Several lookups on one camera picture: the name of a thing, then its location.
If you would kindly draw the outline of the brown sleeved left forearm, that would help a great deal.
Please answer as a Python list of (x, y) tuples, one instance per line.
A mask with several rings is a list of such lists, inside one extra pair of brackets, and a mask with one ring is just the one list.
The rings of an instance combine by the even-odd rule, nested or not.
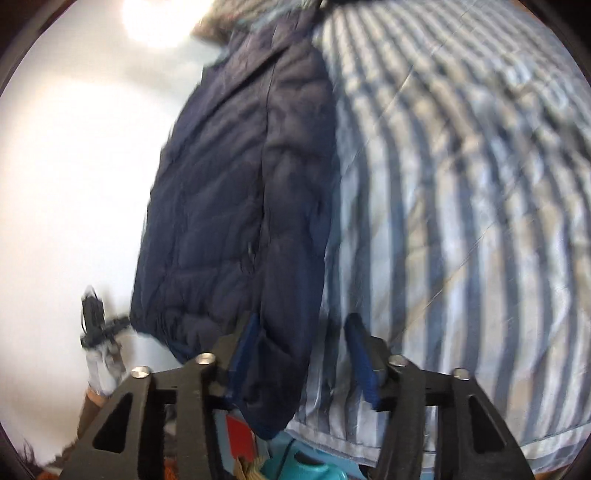
[(91, 387), (87, 388), (77, 426), (76, 435), (78, 439), (83, 437), (88, 427), (108, 400), (108, 395), (99, 394)]

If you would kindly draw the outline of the white gloved left hand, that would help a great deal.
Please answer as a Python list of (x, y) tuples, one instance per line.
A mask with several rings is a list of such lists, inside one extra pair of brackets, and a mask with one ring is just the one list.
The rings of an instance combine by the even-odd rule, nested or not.
[(121, 345), (117, 341), (106, 340), (92, 349), (87, 349), (85, 357), (90, 389), (100, 396), (110, 396), (126, 375)]

